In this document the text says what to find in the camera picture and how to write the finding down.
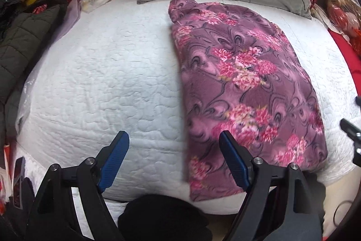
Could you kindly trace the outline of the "purple pink floral garment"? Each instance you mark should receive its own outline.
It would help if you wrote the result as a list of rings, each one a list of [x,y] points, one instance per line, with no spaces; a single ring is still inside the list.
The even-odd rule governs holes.
[[[240,5],[169,3],[180,62],[190,199],[241,192],[218,145],[228,130],[254,157],[315,171],[327,145],[311,79],[283,31]]]

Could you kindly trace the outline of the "black knee clothing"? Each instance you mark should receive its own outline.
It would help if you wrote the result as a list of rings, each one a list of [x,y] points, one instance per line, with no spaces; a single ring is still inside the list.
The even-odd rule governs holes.
[[[132,200],[118,217],[125,240],[212,240],[208,225],[207,217],[192,204],[159,194]]]

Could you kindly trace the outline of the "red blanket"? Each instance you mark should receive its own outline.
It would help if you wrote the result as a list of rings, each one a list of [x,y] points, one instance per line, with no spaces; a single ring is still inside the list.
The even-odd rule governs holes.
[[[345,38],[332,30],[329,29],[329,33],[332,36],[333,40],[337,44],[339,50],[341,51],[347,66],[352,74],[360,74],[360,57],[353,50],[351,45],[345,40]]]

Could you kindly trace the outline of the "clear bag of toys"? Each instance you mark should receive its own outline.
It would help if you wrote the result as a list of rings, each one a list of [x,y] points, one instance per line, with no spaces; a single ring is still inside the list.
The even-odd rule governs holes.
[[[360,4],[358,0],[325,0],[327,14],[333,25],[350,39],[360,32]]]

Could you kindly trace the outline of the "dark green quilted jacket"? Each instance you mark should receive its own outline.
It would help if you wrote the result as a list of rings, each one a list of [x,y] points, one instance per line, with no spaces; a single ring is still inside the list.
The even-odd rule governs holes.
[[[66,0],[39,0],[19,13],[1,42],[1,104],[50,41],[67,12]]]

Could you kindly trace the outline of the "lilac card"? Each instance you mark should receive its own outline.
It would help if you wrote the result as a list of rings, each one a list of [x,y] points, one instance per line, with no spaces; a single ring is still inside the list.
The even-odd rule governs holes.
[[[56,32],[54,33],[55,42],[65,36],[67,32],[69,32],[69,30],[73,28],[73,26],[80,19],[80,11],[80,1],[71,0],[67,7],[67,11],[62,24],[56,29]]]

